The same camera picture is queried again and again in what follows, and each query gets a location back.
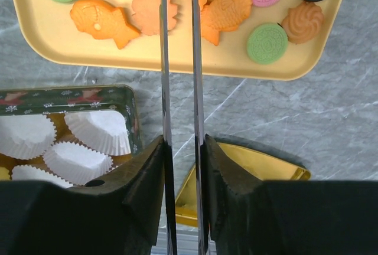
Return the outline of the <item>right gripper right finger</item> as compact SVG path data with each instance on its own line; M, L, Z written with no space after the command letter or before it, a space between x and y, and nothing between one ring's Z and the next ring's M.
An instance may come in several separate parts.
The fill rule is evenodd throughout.
M198 252L376 254L377 182L263 181L204 132L198 0L192 24Z

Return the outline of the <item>orange fish cookie front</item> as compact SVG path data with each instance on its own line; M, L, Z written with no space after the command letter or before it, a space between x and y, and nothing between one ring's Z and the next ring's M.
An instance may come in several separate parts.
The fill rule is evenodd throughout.
M118 49L140 37L140 31L127 20L125 11L104 0L78 0L70 10L70 18L80 32L96 40L114 40Z

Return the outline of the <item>orange leaf cookie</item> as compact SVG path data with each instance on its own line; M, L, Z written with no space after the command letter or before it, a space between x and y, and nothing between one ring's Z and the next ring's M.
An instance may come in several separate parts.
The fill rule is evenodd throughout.
M141 33L152 36L160 33L160 7L161 0L133 0L132 19L140 28ZM167 0L167 29L171 31L177 24L175 16L178 15L178 5Z

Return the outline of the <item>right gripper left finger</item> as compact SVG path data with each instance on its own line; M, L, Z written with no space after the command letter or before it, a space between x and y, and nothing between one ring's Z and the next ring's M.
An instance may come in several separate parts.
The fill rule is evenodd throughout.
M82 186L1 182L2 254L149 254L160 210L177 253L167 0L160 6L163 133L143 152Z

